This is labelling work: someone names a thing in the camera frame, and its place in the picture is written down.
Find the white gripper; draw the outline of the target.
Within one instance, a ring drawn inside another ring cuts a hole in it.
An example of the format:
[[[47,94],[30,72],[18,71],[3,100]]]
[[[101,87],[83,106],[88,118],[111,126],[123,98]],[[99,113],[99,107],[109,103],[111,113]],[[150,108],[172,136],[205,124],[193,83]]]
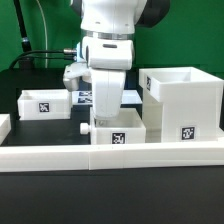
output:
[[[125,78],[125,71],[92,69],[92,96],[122,95]],[[120,105],[118,103],[100,101],[92,105],[93,114],[97,120],[112,120],[119,114]]]

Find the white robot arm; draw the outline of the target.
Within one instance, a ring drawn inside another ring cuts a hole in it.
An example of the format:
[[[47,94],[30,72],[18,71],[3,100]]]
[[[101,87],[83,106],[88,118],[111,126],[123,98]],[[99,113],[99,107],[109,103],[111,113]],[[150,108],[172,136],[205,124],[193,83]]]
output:
[[[80,58],[64,73],[68,89],[78,79],[92,84],[93,114],[97,120],[118,116],[126,72],[134,60],[136,26],[153,27],[168,13],[170,0],[71,0],[81,17]]]

